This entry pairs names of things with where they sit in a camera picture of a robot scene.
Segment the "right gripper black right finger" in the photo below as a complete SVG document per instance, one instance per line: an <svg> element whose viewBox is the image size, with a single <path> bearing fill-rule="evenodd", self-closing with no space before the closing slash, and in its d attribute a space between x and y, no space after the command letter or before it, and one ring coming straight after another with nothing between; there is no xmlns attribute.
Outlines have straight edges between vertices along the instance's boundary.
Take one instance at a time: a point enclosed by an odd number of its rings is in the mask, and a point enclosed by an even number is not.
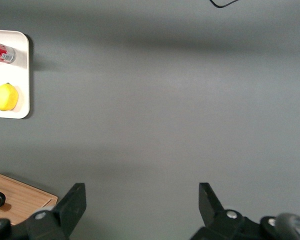
<svg viewBox="0 0 300 240"><path fill-rule="evenodd" d="M198 188L198 208L204 226L192 240L259 240L259 224L233 209L225 209L211 185L200 183Z"/></svg>

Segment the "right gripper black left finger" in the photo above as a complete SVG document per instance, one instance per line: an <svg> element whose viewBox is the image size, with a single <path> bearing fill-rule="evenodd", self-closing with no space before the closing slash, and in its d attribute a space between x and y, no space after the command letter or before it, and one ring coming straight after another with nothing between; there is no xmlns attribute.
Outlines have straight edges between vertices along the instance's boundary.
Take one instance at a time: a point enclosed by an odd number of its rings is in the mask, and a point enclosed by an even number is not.
<svg viewBox="0 0 300 240"><path fill-rule="evenodd" d="M75 183L51 210L35 212L26 221L30 240L68 240L87 207L86 186Z"/></svg>

